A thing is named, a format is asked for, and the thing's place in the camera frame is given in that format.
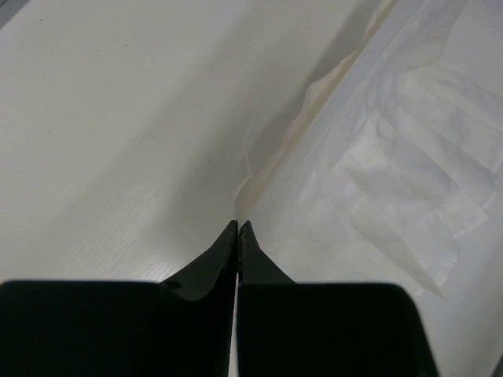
white tissue paper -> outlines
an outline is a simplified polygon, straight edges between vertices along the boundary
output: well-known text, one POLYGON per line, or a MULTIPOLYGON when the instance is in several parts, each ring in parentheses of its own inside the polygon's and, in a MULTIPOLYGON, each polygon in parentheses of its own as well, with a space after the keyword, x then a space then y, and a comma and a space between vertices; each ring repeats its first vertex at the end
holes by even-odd
POLYGON ((295 280, 442 294, 503 160, 503 100, 439 63, 465 4, 383 2, 366 46, 311 86, 237 193, 238 218, 295 280))

white surface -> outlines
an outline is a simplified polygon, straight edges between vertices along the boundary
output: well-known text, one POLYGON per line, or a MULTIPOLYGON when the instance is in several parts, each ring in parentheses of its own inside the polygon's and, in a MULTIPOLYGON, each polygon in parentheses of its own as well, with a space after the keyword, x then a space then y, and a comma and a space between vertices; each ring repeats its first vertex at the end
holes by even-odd
POLYGON ((0 280, 184 266, 234 216, 252 122, 257 165, 376 4, 30 1, 0 30, 0 280))

plastic bag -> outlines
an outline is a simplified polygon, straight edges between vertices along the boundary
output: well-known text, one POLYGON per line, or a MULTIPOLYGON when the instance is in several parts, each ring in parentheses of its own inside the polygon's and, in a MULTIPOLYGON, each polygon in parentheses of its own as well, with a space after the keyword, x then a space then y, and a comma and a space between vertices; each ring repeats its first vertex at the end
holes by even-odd
POLYGON ((503 156, 503 100, 438 63, 465 4, 385 2, 367 47, 312 85, 283 149, 241 187, 239 219, 294 279, 441 294, 503 156))

white plastic bag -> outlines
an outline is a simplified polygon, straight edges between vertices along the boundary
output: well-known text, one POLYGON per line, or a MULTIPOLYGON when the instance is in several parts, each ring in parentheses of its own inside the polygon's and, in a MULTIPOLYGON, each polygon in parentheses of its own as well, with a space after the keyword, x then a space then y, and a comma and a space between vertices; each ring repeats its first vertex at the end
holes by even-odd
POLYGON ((239 218, 294 279, 441 294, 503 156, 503 100, 438 63, 465 4, 385 2, 361 55, 312 86, 283 149, 238 192, 239 218))

black plastic jaw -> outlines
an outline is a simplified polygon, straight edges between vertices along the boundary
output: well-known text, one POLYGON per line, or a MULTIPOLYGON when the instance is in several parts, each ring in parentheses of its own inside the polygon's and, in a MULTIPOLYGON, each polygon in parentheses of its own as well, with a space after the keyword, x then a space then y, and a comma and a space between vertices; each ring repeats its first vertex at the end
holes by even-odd
POLYGON ((417 308, 392 284, 295 284, 240 230, 240 377, 436 377, 417 308))

